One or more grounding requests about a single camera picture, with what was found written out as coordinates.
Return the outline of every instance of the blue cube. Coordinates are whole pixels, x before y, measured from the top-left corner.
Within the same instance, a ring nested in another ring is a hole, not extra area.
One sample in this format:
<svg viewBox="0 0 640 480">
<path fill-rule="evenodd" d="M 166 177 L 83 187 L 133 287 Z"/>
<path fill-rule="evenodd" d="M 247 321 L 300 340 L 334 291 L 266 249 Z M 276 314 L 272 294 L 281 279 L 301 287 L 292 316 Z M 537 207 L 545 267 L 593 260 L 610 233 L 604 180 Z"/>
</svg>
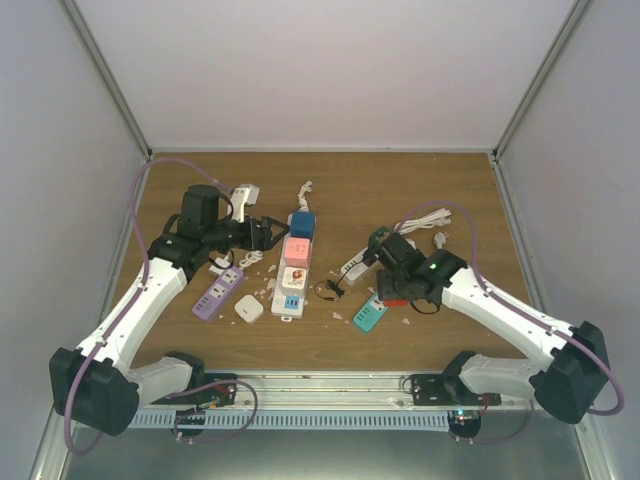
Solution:
<svg viewBox="0 0 640 480">
<path fill-rule="evenodd" d="M 295 212 L 291 216 L 291 236 L 313 240 L 316 229 L 316 216 L 311 212 Z"/>
</svg>

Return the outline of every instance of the purple power strip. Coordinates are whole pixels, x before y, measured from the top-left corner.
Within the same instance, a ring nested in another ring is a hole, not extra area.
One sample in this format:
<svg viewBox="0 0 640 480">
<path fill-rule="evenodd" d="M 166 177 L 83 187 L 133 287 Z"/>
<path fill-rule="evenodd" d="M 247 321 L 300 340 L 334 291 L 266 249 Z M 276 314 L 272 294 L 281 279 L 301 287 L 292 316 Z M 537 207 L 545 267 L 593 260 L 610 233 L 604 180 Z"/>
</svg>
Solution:
<svg viewBox="0 0 640 480">
<path fill-rule="evenodd" d="M 222 272 L 209 290 L 191 309 L 193 313 L 205 322 L 210 322 L 220 313 L 227 300 L 244 281 L 244 272 L 238 267 L 231 267 Z"/>
</svg>

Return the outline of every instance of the robotic arm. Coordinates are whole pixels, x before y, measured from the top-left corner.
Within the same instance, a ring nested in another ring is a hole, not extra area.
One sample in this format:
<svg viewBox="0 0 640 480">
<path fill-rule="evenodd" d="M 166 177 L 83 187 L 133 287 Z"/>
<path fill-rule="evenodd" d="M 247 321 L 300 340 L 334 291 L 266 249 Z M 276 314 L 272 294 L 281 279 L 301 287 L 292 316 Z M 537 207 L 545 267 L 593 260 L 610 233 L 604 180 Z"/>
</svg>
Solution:
<svg viewBox="0 0 640 480">
<path fill-rule="evenodd" d="M 494 359 L 461 352 L 442 374 L 453 403 L 462 403 L 469 393 L 535 398 L 558 420 L 575 424 L 607 383 L 602 370 L 578 348 L 505 304 L 518 307 L 552 331 L 572 337 L 608 366 L 604 337 L 594 325 L 584 322 L 576 328 L 538 312 L 486 281 L 488 289 L 484 290 L 476 273 L 461 258 L 443 249 L 425 257 L 399 233 L 386 228 L 369 239 L 365 263 L 375 260 L 385 267 L 377 272 L 378 296 L 383 303 L 425 299 L 437 308 L 445 305 L 482 323 L 526 356 L 526 360 Z"/>
<path fill-rule="evenodd" d="M 189 355 L 172 352 L 160 361 L 137 369 L 131 362 L 142 340 L 167 305 L 208 263 L 212 251 L 231 248 L 270 250 L 289 226 L 270 217 L 260 221 L 245 215 L 260 190 L 240 185 L 233 191 L 228 215 L 218 218 L 220 190 L 194 185 L 185 193 L 180 214 L 173 215 L 149 248 L 149 275 L 133 306 L 116 324 L 143 281 L 142 270 L 109 316 L 74 350 L 58 349 L 49 362 L 54 408 L 64 414 L 71 384 L 97 343 L 100 348 L 77 390 L 72 418 L 109 435 L 118 435 L 131 423 L 138 408 L 187 387 L 202 384 L 204 366 Z M 177 221 L 175 233 L 171 232 Z M 272 226 L 282 231 L 273 235 Z"/>
</svg>

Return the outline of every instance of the gray floor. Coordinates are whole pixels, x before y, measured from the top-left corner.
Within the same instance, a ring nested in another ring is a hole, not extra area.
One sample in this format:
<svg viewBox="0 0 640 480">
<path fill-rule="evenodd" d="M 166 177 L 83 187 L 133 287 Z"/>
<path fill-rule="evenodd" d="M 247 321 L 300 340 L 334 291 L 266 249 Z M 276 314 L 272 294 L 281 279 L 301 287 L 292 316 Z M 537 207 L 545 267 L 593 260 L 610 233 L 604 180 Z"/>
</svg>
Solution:
<svg viewBox="0 0 640 480">
<path fill-rule="evenodd" d="M 488 415 L 482 436 L 511 433 L 523 414 Z M 83 430 L 82 445 L 94 435 Z M 129 430 L 72 458 L 66 480 L 589 478 L 574 429 L 536 414 L 526 436 L 499 446 L 435 432 L 248 431 L 220 444 L 176 445 L 169 431 Z"/>
</svg>

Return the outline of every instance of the brown surface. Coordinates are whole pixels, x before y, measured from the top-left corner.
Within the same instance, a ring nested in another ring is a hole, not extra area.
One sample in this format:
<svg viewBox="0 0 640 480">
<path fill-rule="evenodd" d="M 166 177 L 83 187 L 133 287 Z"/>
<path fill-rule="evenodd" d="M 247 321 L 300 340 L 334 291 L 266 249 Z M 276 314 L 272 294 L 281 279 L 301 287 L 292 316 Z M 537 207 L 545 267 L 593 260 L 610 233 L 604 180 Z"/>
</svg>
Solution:
<svg viewBox="0 0 640 480">
<path fill-rule="evenodd" d="M 314 182 L 307 195 L 317 215 L 311 266 L 313 283 L 335 278 L 340 266 L 366 245 L 371 232 L 392 226 L 413 207 L 428 200 L 446 199 L 469 208 L 480 233 L 479 259 L 483 274 L 521 299 L 527 299 L 498 192 L 485 155 L 434 154 L 189 154 L 180 155 L 225 183 L 260 186 L 253 216 L 286 220 L 297 209 L 296 194 L 306 180 Z M 202 178 L 182 165 L 163 164 L 152 169 L 140 208 L 140 222 L 149 243 L 159 235 L 170 214 L 178 212 L 187 187 Z M 447 248 L 469 258 L 471 235 L 464 218 L 454 213 Z M 437 230 L 409 235 L 426 254 L 432 251 Z M 247 269 L 248 280 L 237 294 L 266 288 L 270 265 L 277 264 L 277 247 Z M 243 252 L 237 251 L 241 258 Z M 132 241 L 118 283 L 116 298 L 131 284 L 140 268 L 140 252 Z M 208 368 L 423 370 L 443 368 L 460 350 L 473 349 L 493 356 L 518 356 L 517 351 L 483 326 L 443 308 L 435 316 L 421 316 L 410 308 L 390 309 L 369 334 L 353 324 L 353 316 L 369 298 L 375 274 L 338 302 L 326 302 L 311 291 L 304 318 L 284 323 L 265 314 L 248 325 L 233 311 L 231 301 L 207 324 L 191 308 L 212 283 L 203 268 L 162 314 L 142 344 L 135 364 L 149 363 L 170 350 L 205 360 Z M 333 318 L 337 312 L 344 320 Z M 403 323 L 407 318 L 409 325 Z"/>
</svg>

